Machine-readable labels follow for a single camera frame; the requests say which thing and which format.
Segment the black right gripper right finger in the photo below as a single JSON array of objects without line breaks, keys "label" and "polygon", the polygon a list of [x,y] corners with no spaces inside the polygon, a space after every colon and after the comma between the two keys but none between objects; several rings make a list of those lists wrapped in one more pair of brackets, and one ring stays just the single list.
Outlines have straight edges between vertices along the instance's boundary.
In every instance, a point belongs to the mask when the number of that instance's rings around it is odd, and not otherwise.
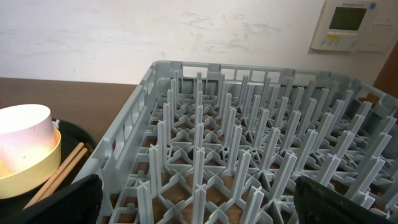
[{"label": "black right gripper right finger", "polygon": [[300,224],[393,224],[305,176],[296,181],[294,205]]}]

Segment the yellow bowl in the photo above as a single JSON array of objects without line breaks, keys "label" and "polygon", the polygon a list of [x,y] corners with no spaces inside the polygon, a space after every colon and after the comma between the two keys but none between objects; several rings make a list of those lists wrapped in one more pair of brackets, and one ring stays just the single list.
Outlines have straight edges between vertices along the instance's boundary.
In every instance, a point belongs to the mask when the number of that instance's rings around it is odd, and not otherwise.
[{"label": "yellow bowl", "polygon": [[46,182],[61,162],[61,134],[55,131],[57,142],[51,153],[40,162],[20,172],[11,170],[1,161],[1,200],[22,195]]}]

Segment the pink cup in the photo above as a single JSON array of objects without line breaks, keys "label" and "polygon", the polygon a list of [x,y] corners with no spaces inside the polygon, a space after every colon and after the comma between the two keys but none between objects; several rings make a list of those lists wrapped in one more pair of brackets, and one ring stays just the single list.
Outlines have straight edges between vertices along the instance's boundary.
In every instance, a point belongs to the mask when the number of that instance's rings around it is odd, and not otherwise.
[{"label": "pink cup", "polygon": [[20,172],[44,159],[56,145],[51,110],[38,104],[1,109],[1,161]]}]

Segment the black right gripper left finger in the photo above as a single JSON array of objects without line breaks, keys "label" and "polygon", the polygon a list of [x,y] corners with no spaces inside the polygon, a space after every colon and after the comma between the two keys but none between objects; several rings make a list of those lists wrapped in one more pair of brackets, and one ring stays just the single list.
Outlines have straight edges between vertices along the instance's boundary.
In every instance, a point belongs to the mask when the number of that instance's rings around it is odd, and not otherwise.
[{"label": "black right gripper left finger", "polygon": [[96,223],[103,199],[103,183],[88,175],[53,195],[1,219],[1,224]]}]

